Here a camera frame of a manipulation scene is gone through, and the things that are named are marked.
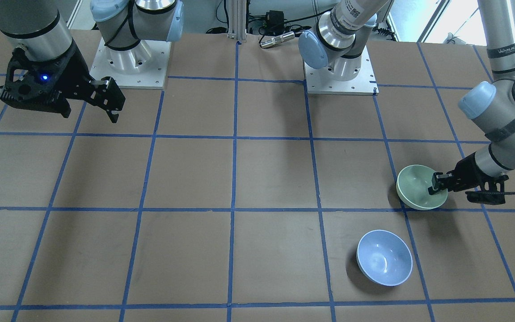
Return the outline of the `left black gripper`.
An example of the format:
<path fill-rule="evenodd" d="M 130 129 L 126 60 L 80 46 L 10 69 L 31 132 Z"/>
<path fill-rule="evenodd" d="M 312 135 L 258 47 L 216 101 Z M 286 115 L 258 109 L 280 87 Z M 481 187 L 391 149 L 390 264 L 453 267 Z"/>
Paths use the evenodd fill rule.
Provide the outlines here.
<path fill-rule="evenodd" d="M 492 177 L 478 167 L 474 154 L 460 160 L 450 173 L 433 173 L 428 194 L 435 195 L 440 191 L 459 192 L 483 186 Z"/>

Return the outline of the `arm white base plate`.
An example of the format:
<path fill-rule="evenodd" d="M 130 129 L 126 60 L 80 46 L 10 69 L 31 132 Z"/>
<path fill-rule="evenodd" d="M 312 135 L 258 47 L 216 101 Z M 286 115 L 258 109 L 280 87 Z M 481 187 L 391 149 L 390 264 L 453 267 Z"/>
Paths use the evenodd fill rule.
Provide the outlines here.
<path fill-rule="evenodd" d="M 94 79 L 110 76 L 121 89 L 164 89 L 173 42 L 142 40 L 127 51 L 112 50 L 104 42 L 90 67 Z"/>
<path fill-rule="evenodd" d="M 380 92 L 368 47 L 354 59 L 339 58 L 329 67 L 314 69 L 303 63 L 309 94 L 376 95 Z"/>

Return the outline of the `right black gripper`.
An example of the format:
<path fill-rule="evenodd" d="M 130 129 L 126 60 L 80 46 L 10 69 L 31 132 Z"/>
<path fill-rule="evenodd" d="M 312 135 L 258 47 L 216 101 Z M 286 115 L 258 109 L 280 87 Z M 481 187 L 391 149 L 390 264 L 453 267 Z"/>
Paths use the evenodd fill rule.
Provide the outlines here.
<path fill-rule="evenodd" d="M 55 76 L 53 108 L 67 108 L 67 99 L 82 100 L 104 110 L 112 123 L 117 123 L 126 101 L 113 77 L 93 80 L 77 43 L 73 40 L 68 49 L 52 60 Z"/>

